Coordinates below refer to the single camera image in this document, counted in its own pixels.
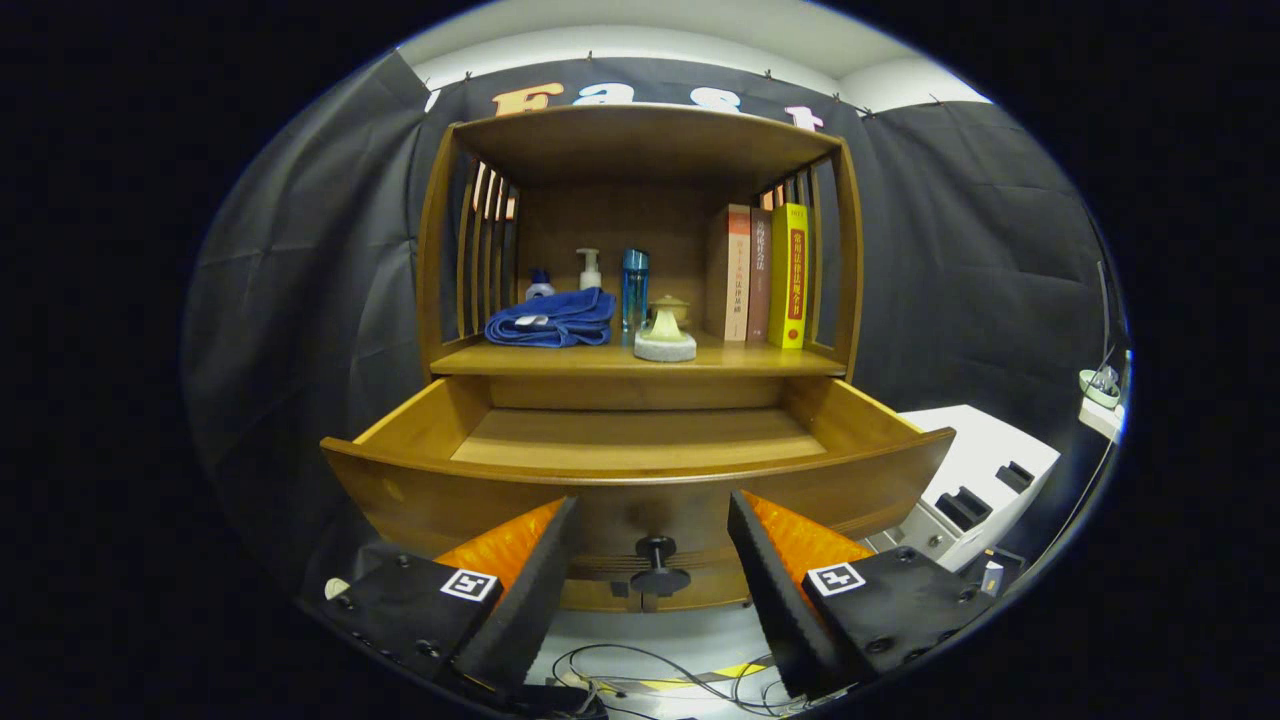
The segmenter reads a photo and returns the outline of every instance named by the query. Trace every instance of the brown book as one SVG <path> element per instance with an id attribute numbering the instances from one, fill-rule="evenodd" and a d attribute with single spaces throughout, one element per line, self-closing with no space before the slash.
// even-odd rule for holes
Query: brown book
<path id="1" fill-rule="evenodd" d="M 746 341 L 767 342 L 769 336 L 769 293 L 773 284 L 773 213 L 751 208 L 751 278 L 746 292 Z"/>
<path id="2" fill-rule="evenodd" d="M 712 220 L 707 243 L 707 295 L 703 328 L 727 341 L 746 340 L 751 274 L 751 209 L 730 205 Z"/>

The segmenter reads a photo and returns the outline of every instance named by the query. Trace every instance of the folded towel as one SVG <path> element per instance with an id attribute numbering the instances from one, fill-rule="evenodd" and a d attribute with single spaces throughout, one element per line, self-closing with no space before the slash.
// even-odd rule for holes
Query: folded towel
<path id="1" fill-rule="evenodd" d="M 499 310 L 485 323 L 484 336 L 495 345 L 604 345 L 616 305 L 617 300 L 598 287 L 535 297 Z"/>

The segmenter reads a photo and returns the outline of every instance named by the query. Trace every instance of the white soap dispenser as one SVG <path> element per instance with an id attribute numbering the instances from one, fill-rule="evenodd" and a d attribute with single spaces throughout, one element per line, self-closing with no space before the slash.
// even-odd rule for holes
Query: white soap dispenser
<path id="1" fill-rule="evenodd" d="M 577 251 L 586 263 L 586 266 L 577 275 L 577 288 L 600 287 L 600 251 L 595 247 L 579 247 Z"/>

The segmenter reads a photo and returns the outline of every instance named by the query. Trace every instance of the floor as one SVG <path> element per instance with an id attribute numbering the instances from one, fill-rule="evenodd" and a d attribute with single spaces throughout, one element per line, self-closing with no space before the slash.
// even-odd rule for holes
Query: floor
<path id="1" fill-rule="evenodd" d="M 575 648 L 595 644 L 616 643 L 634 646 L 658 653 L 678 662 L 694 674 L 731 669 L 726 675 L 732 678 L 741 673 L 745 662 L 769 655 L 764 634 L 754 607 L 716 607 L 682 612 L 657 614 L 612 614 L 612 612 L 573 612 L 562 610 L 552 621 L 541 651 L 526 679 L 530 684 L 543 684 L 552 676 L 552 662 Z M 585 675 L 616 675 L 646 679 L 676 679 L 681 674 L 669 665 L 639 652 L 600 647 L 582 651 L 573 661 L 575 667 Z M 568 684 L 585 687 L 577 679 L 566 661 L 558 666 L 561 679 Z M 778 680 L 777 669 L 745 675 L 739 685 L 739 698 L 759 703 L 760 691 L 768 685 L 768 702 L 773 712 L 783 715 L 785 710 L 799 710 L 803 705 L 795 701 L 787 705 L 787 693 Z M 713 682 L 712 687 L 724 694 L 732 691 L 733 680 Z M 626 697 L 617 697 L 609 691 L 600 693 L 605 705 L 620 710 L 634 710 L 658 720 L 730 720 L 753 717 L 755 714 L 768 716 L 763 707 L 755 707 L 755 714 L 733 706 L 695 685 L 648 687 L 626 689 Z M 611 717 L 636 717 L 626 712 L 611 710 Z"/>

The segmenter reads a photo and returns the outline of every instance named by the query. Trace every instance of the white wall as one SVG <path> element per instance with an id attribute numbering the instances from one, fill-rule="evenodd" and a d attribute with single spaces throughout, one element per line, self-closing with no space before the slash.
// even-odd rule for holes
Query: white wall
<path id="1" fill-rule="evenodd" d="M 639 26 L 579 26 L 513 35 L 463 47 L 413 65 L 429 88 L 552 60 L 586 58 L 666 58 L 710 63 L 764 74 L 824 95 L 841 91 L 835 78 L 755 47 L 675 29 Z"/>
<path id="2" fill-rule="evenodd" d="M 933 102 L 934 99 L 991 102 L 927 58 L 890 60 L 852 72 L 840 81 L 840 99 L 873 113 Z"/>

